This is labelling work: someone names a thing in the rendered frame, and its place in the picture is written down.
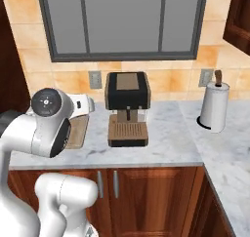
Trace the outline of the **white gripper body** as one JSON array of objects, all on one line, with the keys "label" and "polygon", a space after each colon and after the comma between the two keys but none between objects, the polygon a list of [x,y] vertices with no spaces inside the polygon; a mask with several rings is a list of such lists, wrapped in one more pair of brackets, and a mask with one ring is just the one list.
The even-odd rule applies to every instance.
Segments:
[{"label": "white gripper body", "polygon": [[95,111],[94,100],[90,98],[88,95],[85,95],[82,105],[83,105],[83,111],[85,114],[90,114]]}]

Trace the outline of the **brown wooden cutting board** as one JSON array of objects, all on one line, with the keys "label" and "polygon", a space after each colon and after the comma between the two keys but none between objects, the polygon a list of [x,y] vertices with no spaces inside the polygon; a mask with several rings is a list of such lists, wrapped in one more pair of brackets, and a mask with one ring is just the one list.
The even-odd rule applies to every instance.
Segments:
[{"label": "brown wooden cutting board", "polygon": [[69,120],[71,131],[66,145],[66,149],[80,149],[84,144],[87,132],[89,116],[82,115]]}]

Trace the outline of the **black and brown coffee machine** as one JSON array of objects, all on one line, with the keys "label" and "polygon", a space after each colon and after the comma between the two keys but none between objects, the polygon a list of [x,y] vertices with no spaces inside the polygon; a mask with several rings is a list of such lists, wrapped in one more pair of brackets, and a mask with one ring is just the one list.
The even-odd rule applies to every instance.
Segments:
[{"label": "black and brown coffee machine", "polygon": [[105,108],[111,111],[108,122],[110,147],[148,145],[146,117],[139,111],[150,109],[147,76],[139,72],[109,72],[104,91]]}]

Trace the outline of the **dark wooden tall cabinet panel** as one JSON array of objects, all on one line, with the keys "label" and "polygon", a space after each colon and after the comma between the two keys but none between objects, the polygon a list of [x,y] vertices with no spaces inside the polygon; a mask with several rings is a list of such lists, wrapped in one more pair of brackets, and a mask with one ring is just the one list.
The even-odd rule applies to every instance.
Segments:
[{"label": "dark wooden tall cabinet panel", "polygon": [[0,113],[26,112],[30,95],[4,0],[0,0]]}]

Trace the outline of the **grey framed window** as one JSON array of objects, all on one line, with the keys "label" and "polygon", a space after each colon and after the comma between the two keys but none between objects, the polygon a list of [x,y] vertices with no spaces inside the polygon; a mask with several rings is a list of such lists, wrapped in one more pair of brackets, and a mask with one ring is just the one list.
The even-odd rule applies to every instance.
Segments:
[{"label": "grey framed window", "polygon": [[188,60],[206,0],[39,0],[53,62]]}]

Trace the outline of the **white paper towel roll holder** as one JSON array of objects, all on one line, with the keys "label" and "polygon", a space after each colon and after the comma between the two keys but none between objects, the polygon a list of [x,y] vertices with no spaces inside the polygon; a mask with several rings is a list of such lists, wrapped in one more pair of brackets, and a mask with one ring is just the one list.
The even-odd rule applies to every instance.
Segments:
[{"label": "white paper towel roll holder", "polygon": [[196,122],[213,134],[220,133],[226,125],[229,85],[223,82],[221,70],[215,71],[215,81],[207,84],[200,115]]}]

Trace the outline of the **brown wooden corner cupboard run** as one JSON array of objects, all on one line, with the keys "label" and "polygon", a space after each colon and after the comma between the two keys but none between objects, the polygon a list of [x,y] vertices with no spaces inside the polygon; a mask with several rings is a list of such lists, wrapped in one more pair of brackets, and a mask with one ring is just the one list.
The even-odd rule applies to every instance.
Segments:
[{"label": "brown wooden corner cupboard run", "polygon": [[207,178],[204,178],[188,237],[234,237]]}]

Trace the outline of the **grey wall outlet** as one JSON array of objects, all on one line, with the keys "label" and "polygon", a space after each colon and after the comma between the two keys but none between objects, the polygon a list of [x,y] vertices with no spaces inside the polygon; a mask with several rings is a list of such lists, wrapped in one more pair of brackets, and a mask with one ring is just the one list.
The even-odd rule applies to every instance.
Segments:
[{"label": "grey wall outlet", "polygon": [[199,87],[206,87],[207,84],[212,80],[213,69],[202,69],[199,77]]},{"label": "grey wall outlet", "polygon": [[90,71],[89,83],[91,89],[100,89],[102,87],[102,74],[99,71]]}]

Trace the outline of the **dark wooden wall cupboard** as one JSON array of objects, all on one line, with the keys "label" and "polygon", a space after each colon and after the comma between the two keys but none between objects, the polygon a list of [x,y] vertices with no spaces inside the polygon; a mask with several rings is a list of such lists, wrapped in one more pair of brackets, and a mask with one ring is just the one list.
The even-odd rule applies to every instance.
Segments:
[{"label": "dark wooden wall cupboard", "polygon": [[250,0],[231,0],[223,39],[250,57]]}]

